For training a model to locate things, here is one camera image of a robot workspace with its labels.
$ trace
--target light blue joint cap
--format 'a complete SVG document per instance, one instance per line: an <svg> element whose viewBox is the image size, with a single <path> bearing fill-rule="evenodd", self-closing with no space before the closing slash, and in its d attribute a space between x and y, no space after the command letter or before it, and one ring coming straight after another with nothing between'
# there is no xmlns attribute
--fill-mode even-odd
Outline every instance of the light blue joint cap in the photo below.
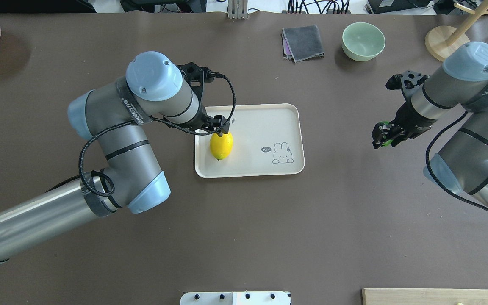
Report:
<svg viewBox="0 0 488 305"><path fill-rule="evenodd" d="M125 72L129 89L145 100L159 102L173 97L182 87L182 74L159 52L144 52L129 63Z"/></svg>
<svg viewBox="0 0 488 305"><path fill-rule="evenodd" d="M75 99L69 104L67 108L67 116L71 126L76 130L79 136L84 139L91 139L93 135L89 132L88 123L86 121L86 101L88 95L95 90L91 90L81 97Z"/></svg>
<svg viewBox="0 0 488 305"><path fill-rule="evenodd" d="M444 71L464 81L488 80L488 44L471 41L463 44L442 64Z"/></svg>
<svg viewBox="0 0 488 305"><path fill-rule="evenodd" d="M463 187L460 185L459 180L455 177L455 174L451 171L449 166L447 166L446 162L442 157L438 154L434 154L434 157L430 159L430 167L432 168L432 172L440 180L442 185L447 187L453 193L459 195L463 192ZM434 182L432 176L428 172L427 167L423 168L423 174L428 180Z"/></svg>
<svg viewBox="0 0 488 305"><path fill-rule="evenodd" d="M142 191L138 194L128 208L133 214L142 213L149 210L161 202L167 200L171 194L171 189L165 178L165 172L160 172Z"/></svg>

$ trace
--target rabbit face illustration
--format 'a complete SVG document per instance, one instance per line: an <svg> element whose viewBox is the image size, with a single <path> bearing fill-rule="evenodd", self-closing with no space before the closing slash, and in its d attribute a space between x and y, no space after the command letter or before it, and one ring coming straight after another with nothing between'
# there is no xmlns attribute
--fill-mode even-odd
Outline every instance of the rabbit face illustration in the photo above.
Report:
<svg viewBox="0 0 488 305"><path fill-rule="evenodd" d="M275 159L272 160L274 164L290 164L293 162L293 154L291 149L289 149L289 144L286 142L276 143L274 146Z"/></svg>

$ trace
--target mint green bowl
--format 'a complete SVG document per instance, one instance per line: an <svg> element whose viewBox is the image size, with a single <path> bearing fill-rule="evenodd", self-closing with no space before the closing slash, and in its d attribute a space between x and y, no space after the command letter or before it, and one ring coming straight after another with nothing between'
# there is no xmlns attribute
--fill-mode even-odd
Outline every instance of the mint green bowl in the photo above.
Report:
<svg viewBox="0 0 488 305"><path fill-rule="evenodd" d="M371 60L385 48L385 36L377 27L366 22L348 25L342 33L342 49L352 60Z"/></svg>

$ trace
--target brown table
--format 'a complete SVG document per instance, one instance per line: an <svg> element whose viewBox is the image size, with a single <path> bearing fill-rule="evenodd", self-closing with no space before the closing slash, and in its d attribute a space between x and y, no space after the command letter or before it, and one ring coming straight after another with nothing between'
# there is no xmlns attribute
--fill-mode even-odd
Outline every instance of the brown table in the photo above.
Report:
<svg viewBox="0 0 488 305"><path fill-rule="evenodd" d="M297 175L206 180L193 138L145 127L172 189L139 215L123 209L0 266L0 304L167 304L186 291L286 290L295 305L361 303L360 289L488 289L488 215L422 175L429 133L372 148L375 123L403 99L387 79L440 63L424 48L457 16L292 16L253 13L0 15L0 211L76 174L84 141L67 121L71 100L123 75L147 50L224 73L239 104L291 103L306 157ZM366 21L384 33L376 59L354 62L341 33ZM325 58L282 58L283 27L318 25ZM467 33L488 42L488 17ZM230 104L227 84L206 105ZM449 138L440 140L440 145ZM106 166L94 145L86 168Z"/></svg>

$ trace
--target yellow lemon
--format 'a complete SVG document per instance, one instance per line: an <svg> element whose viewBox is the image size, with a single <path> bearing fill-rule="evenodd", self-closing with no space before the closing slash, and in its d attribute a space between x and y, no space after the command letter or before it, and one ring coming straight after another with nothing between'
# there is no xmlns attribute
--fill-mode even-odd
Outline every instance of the yellow lemon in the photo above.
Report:
<svg viewBox="0 0 488 305"><path fill-rule="evenodd" d="M219 135L212 133L211 154L218 160L227 158L233 149L233 135L231 132Z"/></svg>

